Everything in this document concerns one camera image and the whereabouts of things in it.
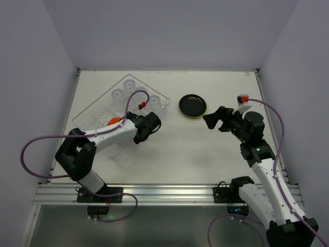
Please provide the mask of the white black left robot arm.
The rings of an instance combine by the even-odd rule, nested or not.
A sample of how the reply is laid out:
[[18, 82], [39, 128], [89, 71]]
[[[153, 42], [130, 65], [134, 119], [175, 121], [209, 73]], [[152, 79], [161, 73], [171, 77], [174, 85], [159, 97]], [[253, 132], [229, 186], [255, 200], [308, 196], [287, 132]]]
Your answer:
[[92, 169], [96, 154], [127, 141], [144, 142], [160, 127], [161, 120], [154, 112], [146, 116], [128, 112], [126, 118], [98, 130], [83, 132], [75, 128], [62, 142], [55, 159], [69, 178], [89, 193], [107, 195], [106, 183]]

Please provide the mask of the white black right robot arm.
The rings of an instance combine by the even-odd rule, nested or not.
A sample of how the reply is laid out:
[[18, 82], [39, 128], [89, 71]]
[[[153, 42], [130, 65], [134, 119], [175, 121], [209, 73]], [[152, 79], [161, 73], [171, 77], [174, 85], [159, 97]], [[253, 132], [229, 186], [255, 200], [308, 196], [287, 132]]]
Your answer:
[[311, 246], [319, 227], [308, 218], [291, 195], [275, 165], [275, 155], [263, 139], [263, 116], [248, 107], [219, 107], [203, 116], [209, 129], [222, 121], [221, 132], [231, 132], [240, 142], [241, 155], [257, 175], [266, 195], [257, 192], [253, 180], [235, 178], [230, 183], [233, 197], [244, 201], [262, 222], [270, 246]]

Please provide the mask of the black round plate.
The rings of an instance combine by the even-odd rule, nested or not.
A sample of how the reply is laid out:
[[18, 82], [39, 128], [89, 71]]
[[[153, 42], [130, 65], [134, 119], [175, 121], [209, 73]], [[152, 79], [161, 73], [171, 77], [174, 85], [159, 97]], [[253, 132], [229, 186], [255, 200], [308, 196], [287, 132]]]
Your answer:
[[182, 114], [189, 116], [204, 115], [207, 110], [207, 104], [205, 100], [195, 94], [184, 95], [178, 104], [178, 107]]

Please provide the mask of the green round plate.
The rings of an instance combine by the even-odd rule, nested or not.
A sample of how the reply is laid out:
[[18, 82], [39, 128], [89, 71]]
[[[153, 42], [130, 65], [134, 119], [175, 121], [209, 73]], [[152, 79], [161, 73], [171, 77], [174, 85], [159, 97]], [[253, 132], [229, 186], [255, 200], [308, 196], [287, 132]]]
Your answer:
[[204, 115], [200, 115], [200, 116], [189, 116], [189, 115], [186, 115], [186, 114], [182, 114], [183, 117], [187, 118], [187, 119], [193, 119], [193, 120], [196, 120], [196, 119], [202, 119], [202, 117]]

